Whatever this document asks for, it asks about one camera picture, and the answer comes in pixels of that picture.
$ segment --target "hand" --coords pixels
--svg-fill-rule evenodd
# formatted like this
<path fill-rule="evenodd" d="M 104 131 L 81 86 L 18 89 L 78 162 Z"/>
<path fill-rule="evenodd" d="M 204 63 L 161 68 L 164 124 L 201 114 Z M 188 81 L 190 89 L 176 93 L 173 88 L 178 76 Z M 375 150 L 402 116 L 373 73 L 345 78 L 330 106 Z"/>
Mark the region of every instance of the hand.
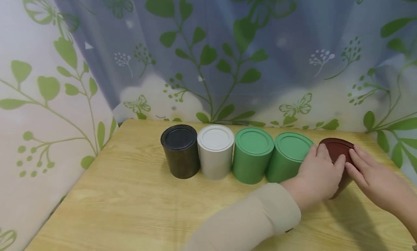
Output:
<path fill-rule="evenodd" d="M 296 177 L 281 185 L 293 196 L 301 210 L 331 198 L 338 189 L 345 169 L 346 156 L 340 155 L 333 164 L 327 147 L 313 145 Z"/>
<path fill-rule="evenodd" d="M 354 166 L 346 163 L 348 174 L 375 205 L 398 217 L 409 201 L 417 203 L 412 188 L 389 168 L 376 162 L 357 145 L 349 153 Z"/>

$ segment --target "can lid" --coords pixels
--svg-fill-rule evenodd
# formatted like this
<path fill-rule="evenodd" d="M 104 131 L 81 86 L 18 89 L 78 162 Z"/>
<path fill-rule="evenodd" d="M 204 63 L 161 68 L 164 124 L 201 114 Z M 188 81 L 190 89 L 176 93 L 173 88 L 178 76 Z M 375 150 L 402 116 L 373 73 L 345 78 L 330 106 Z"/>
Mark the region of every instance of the can lid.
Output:
<path fill-rule="evenodd" d="M 269 133 L 259 128 L 248 127 L 240 130 L 235 138 L 236 146 L 253 156 L 266 155 L 274 149 L 274 141 Z"/>
<path fill-rule="evenodd" d="M 205 150 L 221 152 L 233 145 L 234 134 L 229 128 L 223 125 L 209 125 L 200 130 L 197 141 Z"/>
<path fill-rule="evenodd" d="M 351 142 L 339 138 L 326 138 L 320 143 L 326 144 L 330 158 L 333 162 L 335 162 L 341 154 L 344 154 L 346 156 L 346 161 L 353 164 L 352 158 L 349 154 L 349 149 L 353 149 L 353 144 Z"/>
<path fill-rule="evenodd" d="M 197 132 L 186 124 L 169 127 L 162 133 L 162 146 L 171 150 L 184 150 L 197 141 Z"/>
<path fill-rule="evenodd" d="M 302 162 L 313 142 L 299 133 L 281 133 L 275 138 L 278 152 L 291 161 Z"/>

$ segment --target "tabletop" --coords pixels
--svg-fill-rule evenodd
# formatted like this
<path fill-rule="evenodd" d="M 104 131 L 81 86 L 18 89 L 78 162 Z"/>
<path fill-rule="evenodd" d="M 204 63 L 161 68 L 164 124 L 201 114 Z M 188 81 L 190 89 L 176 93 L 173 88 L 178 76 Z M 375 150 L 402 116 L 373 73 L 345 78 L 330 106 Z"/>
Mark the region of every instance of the tabletop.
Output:
<path fill-rule="evenodd" d="M 90 168 L 32 240 L 27 251 L 177 251 L 218 210 L 266 183 L 170 174 L 160 143 L 176 123 L 126 120 Z M 202 123 L 187 123 L 197 131 Z M 236 134 L 241 126 L 230 126 Z M 386 153 L 364 133 L 264 128 L 274 138 L 301 133 L 318 143 L 337 137 L 359 144 L 401 177 Z M 351 183 L 335 200 L 316 205 L 287 234 L 262 242 L 256 251 L 412 250 L 409 232 Z"/>

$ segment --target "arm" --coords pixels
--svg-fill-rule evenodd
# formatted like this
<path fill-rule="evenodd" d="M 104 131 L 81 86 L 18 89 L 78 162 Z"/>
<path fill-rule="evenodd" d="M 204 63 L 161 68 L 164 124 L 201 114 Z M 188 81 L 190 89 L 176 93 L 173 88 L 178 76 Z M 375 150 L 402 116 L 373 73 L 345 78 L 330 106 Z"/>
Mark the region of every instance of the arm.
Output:
<path fill-rule="evenodd" d="M 359 146 L 355 145 L 349 153 L 354 166 L 347 162 L 346 169 L 358 187 L 374 204 L 396 216 L 417 241 L 417 194 Z"/>
<path fill-rule="evenodd" d="M 267 183 L 220 210 L 192 235 L 185 251 L 249 251 L 263 240 L 295 227 L 301 211 L 337 191 L 345 156 L 332 164 L 324 145 L 313 146 L 296 177 Z"/>

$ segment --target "dark red lid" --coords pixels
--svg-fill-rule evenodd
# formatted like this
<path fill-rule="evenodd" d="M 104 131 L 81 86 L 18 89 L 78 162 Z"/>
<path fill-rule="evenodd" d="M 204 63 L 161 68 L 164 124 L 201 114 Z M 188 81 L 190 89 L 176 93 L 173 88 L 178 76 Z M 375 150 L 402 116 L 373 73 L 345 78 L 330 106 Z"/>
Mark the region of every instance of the dark red lid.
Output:
<path fill-rule="evenodd" d="M 189 125 L 179 124 L 162 133 L 161 144 L 170 150 L 185 150 L 197 141 L 197 131 Z"/>
<path fill-rule="evenodd" d="M 326 138 L 320 143 L 326 144 L 330 158 L 333 162 L 335 162 L 341 154 L 344 154 L 346 156 L 346 161 L 353 164 L 349 154 L 349 149 L 353 149 L 353 144 L 351 142 L 339 138 Z"/>

